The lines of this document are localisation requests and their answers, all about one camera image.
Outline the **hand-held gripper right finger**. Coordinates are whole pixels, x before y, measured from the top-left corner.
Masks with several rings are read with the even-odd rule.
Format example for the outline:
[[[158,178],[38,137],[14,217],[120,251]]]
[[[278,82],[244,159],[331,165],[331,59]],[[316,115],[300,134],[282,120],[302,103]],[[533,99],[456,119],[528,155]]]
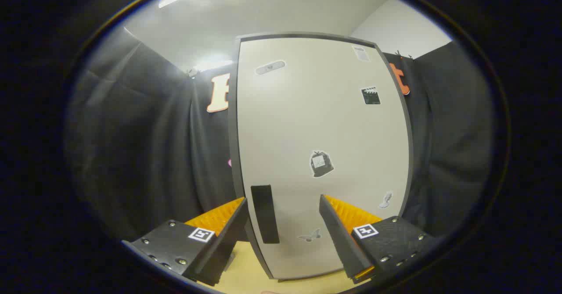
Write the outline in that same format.
[[[379,218],[322,194],[319,213],[346,275],[355,283],[375,283],[399,275],[428,254],[435,238],[399,216]]]

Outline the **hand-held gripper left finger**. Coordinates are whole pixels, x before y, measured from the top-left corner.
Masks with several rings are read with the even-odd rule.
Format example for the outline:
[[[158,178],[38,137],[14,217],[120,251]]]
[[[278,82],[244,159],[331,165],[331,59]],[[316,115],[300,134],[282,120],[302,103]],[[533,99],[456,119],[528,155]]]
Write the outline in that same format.
[[[219,283],[249,218],[238,198],[187,222],[169,219],[123,246],[156,270],[179,280]]]

